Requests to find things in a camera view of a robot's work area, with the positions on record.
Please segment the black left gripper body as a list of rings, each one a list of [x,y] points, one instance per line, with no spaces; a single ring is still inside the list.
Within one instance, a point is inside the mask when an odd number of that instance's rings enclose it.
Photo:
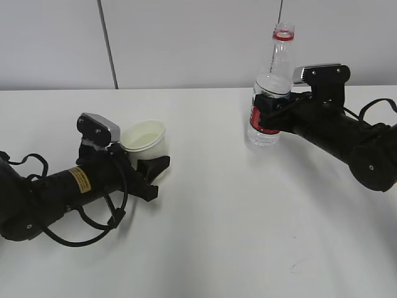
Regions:
[[[147,183],[143,175],[132,168],[127,151],[118,143],[107,148],[80,144],[76,164],[87,173],[95,191],[127,191],[147,202],[158,196],[158,187]]]

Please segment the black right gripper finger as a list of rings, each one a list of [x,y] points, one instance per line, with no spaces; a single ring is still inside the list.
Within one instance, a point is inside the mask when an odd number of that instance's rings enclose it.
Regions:
[[[269,97],[266,94],[257,94],[254,97],[254,115],[266,117],[280,116],[288,110],[293,102],[290,94],[286,97]]]
[[[267,135],[276,135],[280,132],[280,130],[273,128],[268,122],[262,121],[260,116],[256,118],[256,130]]]

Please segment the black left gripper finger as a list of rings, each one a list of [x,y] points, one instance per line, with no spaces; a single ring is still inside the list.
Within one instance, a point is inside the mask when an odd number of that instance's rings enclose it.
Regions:
[[[152,183],[170,165],[170,156],[160,156],[151,160],[138,160],[137,171],[143,175],[147,183]]]

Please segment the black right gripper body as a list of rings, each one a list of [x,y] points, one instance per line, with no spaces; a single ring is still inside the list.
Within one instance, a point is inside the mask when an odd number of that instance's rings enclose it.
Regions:
[[[336,93],[293,93],[293,102],[283,106],[272,116],[272,128],[295,133],[298,128],[318,124],[328,117],[342,114],[344,91]]]

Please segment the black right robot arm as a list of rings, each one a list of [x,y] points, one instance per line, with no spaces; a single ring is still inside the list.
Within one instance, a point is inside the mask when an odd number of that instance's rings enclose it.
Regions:
[[[259,124],[298,135],[345,163],[354,178],[373,191],[386,192],[396,184],[396,126],[369,124],[365,113],[375,99],[354,114],[332,99],[311,92],[289,99],[257,95]]]

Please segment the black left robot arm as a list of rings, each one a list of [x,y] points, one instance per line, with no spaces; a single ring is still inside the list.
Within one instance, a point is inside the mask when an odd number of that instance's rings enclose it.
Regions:
[[[21,242],[44,233],[68,247],[91,245],[116,229],[126,214],[129,196],[146,202],[157,198],[153,181],[170,165],[165,155],[138,160],[133,167],[128,153],[117,143],[99,151],[81,145],[76,166],[52,175],[41,155],[31,153],[22,162],[29,158],[42,163],[42,173],[22,177],[14,169],[17,163],[1,152],[1,236]],[[50,230],[51,224],[73,210],[100,234],[71,242]]]

